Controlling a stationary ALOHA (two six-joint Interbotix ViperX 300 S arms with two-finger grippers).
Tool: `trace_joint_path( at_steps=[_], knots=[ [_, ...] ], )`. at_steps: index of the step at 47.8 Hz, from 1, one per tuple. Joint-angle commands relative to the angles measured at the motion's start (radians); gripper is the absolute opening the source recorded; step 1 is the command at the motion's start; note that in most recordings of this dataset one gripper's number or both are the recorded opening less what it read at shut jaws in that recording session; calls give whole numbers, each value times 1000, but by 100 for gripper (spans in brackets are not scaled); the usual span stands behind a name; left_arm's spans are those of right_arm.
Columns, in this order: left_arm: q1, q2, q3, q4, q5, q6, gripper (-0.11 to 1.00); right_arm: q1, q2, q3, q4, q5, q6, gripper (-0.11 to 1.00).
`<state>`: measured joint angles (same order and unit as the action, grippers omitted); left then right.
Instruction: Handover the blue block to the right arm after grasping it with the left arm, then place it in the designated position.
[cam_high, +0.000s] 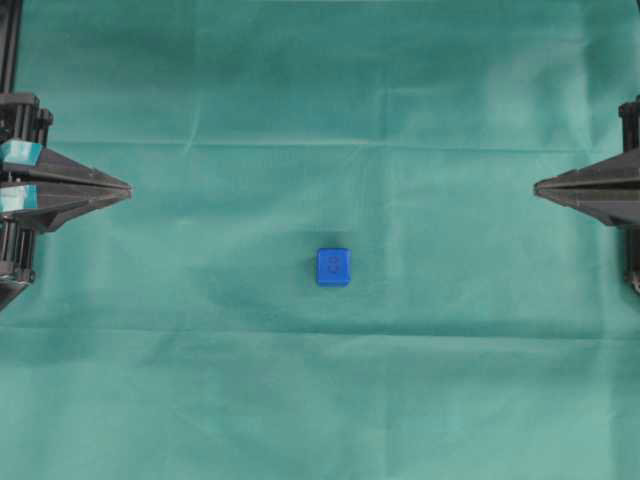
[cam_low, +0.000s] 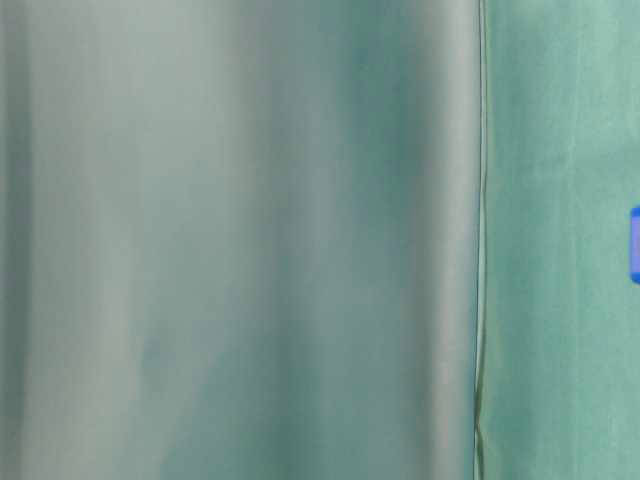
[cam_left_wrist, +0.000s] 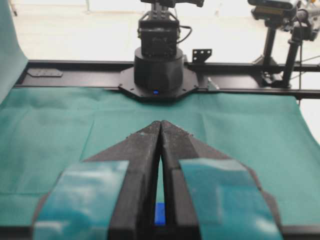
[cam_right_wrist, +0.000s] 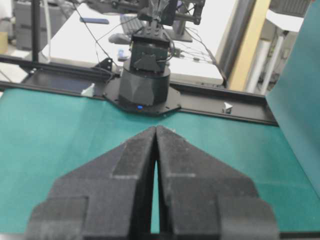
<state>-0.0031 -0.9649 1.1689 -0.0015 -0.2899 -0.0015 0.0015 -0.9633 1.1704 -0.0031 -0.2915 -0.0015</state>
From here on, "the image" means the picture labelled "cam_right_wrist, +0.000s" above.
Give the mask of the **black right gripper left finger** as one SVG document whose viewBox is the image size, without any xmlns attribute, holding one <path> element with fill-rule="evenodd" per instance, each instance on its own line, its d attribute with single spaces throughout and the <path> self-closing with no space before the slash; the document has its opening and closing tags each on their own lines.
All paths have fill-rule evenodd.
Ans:
<svg viewBox="0 0 320 240">
<path fill-rule="evenodd" d="M 151 230 L 156 128 L 57 178 L 27 240 L 134 240 Z"/>
</svg>

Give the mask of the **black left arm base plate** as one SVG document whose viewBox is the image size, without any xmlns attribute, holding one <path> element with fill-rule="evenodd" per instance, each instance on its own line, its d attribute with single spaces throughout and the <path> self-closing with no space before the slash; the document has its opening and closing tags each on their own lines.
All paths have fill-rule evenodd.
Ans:
<svg viewBox="0 0 320 240">
<path fill-rule="evenodd" d="M 125 112 L 148 116 L 160 116 L 179 111 L 182 108 L 181 93 L 172 87 L 169 87 L 168 89 L 167 100 L 165 102 L 147 106 L 142 105 L 141 103 L 129 102 L 120 96 L 120 82 L 120 78 L 116 78 L 106 84 L 103 96 L 106 100 Z"/>
</svg>

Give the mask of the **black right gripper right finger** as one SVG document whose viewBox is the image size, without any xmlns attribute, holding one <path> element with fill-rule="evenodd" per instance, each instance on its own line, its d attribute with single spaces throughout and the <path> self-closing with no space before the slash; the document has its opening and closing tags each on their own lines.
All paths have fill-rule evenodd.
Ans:
<svg viewBox="0 0 320 240">
<path fill-rule="evenodd" d="M 276 240 L 253 180 L 164 126 L 156 128 L 160 230 L 175 240 Z"/>
</svg>

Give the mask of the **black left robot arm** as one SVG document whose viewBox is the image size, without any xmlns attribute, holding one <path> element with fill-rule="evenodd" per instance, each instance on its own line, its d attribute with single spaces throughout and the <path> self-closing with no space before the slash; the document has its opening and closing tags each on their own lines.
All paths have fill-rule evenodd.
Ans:
<svg viewBox="0 0 320 240">
<path fill-rule="evenodd" d="M 138 14 L 146 21 L 131 36 L 131 56 L 124 62 L 119 85 L 120 98 L 136 105 L 154 106 L 167 100 L 173 44 L 163 29 L 175 20 L 177 1 L 148 0 Z"/>
</svg>

